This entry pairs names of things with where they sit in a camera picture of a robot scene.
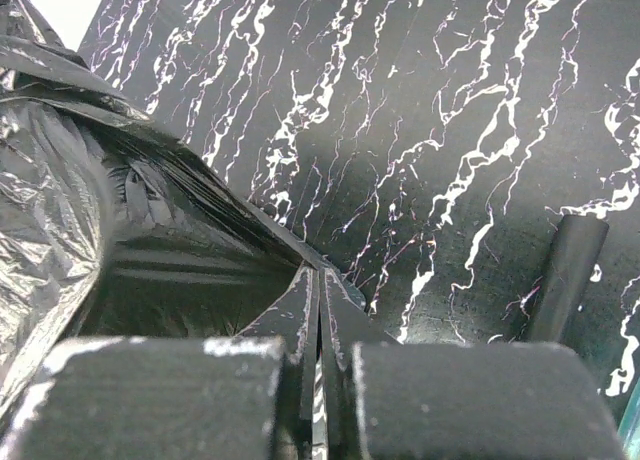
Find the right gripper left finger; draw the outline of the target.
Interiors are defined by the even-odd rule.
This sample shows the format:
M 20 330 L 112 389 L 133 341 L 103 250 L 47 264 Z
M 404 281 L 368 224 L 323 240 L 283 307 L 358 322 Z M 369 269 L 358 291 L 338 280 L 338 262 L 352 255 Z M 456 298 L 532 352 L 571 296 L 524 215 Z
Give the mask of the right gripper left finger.
M 307 459 L 319 274 L 233 338 L 56 345 L 1 439 L 5 459 Z

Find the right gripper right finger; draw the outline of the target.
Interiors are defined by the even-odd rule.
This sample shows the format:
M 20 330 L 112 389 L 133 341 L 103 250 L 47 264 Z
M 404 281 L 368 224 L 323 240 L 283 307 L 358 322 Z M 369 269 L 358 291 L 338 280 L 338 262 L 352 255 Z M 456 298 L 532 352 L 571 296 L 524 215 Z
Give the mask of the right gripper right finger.
M 400 345 L 320 276 L 332 459 L 620 459 L 613 418 L 556 343 Z

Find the black trash bag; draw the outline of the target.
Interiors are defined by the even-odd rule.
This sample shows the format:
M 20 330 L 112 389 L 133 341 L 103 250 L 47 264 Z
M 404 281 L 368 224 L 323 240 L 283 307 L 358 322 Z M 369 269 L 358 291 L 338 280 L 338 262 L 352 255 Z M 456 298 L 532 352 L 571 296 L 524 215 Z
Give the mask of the black trash bag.
M 283 336 L 309 416 L 321 278 L 338 273 L 94 75 L 30 0 L 1 0 L 3 416 L 80 335 Z

